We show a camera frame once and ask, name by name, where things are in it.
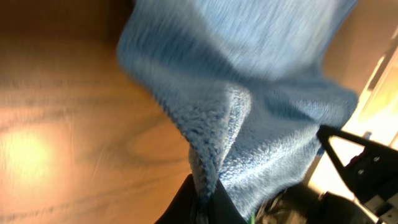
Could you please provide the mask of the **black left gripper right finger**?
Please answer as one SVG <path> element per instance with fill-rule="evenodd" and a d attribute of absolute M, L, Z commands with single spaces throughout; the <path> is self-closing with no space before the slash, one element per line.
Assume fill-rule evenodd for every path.
<path fill-rule="evenodd" d="M 207 211 L 209 224 L 246 224 L 220 180 L 217 180 Z"/>

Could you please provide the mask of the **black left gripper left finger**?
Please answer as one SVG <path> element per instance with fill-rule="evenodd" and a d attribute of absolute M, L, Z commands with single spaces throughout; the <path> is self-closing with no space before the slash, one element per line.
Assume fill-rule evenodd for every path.
<path fill-rule="evenodd" d="M 196 224 L 197 199 L 193 176 L 189 174 L 155 224 Z"/>

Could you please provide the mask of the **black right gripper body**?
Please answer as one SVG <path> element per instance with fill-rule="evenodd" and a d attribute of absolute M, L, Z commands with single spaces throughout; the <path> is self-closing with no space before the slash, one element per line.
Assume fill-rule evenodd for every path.
<path fill-rule="evenodd" d="M 318 194 L 303 184 L 290 187 L 261 206 L 256 222 L 262 224 L 397 224 L 397 209 L 381 209 L 372 220 L 354 202 L 326 192 Z"/>

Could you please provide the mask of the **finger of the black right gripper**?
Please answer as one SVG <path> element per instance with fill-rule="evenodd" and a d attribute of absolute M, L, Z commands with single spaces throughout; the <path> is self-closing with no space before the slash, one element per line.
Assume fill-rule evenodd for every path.
<path fill-rule="evenodd" d="M 329 143 L 333 136 L 359 144 L 364 150 L 344 165 Z M 343 182 L 360 202 L 368 202 L 375 196 L 387 201 L 397 194 L 396 150 L 325 125 L 320 126 L 317 137 Z"/>

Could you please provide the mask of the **blue microfiber cloth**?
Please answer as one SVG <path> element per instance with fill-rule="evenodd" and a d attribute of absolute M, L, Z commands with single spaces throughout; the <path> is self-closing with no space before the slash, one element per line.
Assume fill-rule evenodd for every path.
<path fill-rule="evenodd" d="M 323 124 L 342 128 L 358 96 L 323 75 L 352 0 L 141 0 L 118 60 L 190 145 L 201 204 L 221 182 L 248 219 L 299 183 Z"/>

